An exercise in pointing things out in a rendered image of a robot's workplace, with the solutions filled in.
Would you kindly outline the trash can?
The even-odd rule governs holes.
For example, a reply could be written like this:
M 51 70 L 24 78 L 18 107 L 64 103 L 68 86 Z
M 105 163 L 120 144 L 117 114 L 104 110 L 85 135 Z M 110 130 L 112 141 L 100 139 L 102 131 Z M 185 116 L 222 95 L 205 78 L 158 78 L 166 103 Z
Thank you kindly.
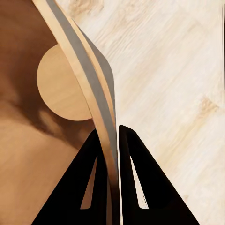
M 120 225 L 113 71 L 57 0 L 0 0 L 0 225 L 31 225 L 96 129 Z M 91 207 L 96 157 L 80 209 Z

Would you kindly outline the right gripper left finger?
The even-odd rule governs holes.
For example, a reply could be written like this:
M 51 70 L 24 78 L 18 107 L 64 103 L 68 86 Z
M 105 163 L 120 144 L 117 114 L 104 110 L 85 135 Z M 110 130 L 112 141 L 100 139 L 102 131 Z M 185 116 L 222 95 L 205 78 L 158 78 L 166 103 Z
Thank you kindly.
M 80 209 L 97 157 L 91 207 Z M 31 225 L 106 225 L 107 168 L 94 129 Z

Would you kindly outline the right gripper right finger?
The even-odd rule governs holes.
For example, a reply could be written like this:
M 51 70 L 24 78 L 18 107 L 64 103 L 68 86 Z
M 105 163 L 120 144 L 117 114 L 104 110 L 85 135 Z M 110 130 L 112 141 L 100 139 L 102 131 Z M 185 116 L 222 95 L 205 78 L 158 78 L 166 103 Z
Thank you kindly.
M 123 225 L 200 225 L 139 135 L 119 125 Z M 139 206 L 131 159 L 149 209 Z

